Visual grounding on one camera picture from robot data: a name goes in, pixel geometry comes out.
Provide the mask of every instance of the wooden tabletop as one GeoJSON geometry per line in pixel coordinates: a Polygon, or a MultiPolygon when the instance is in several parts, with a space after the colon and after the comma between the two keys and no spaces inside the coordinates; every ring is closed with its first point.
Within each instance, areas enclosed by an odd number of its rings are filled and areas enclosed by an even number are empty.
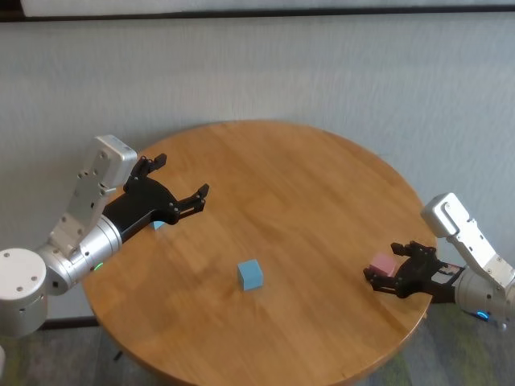
{"type": "Polygon", "coordinates": [[[204,212],[144,229],[84,287],[101,325],[139,363],[203,386],[346,384],[390,358],[430,297],[375,293],[362,270],[390,243],[434,245],[422,204],[376,155],[304,125],[241,121],[142,152],[204,212]],[[265,284],[244,292],[237,263],[265,284]]]}

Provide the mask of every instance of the white wall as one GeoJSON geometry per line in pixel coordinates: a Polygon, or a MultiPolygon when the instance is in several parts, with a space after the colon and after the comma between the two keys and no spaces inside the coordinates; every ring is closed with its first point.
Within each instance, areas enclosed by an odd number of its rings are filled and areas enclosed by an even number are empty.
{"type": "Polygon", "coordinates": [[[92,136],[246,118],[351,138],[424,201],[456,192],[515,263],[514,14],[0,24],[0,248],[45,240],[92,136]]]}

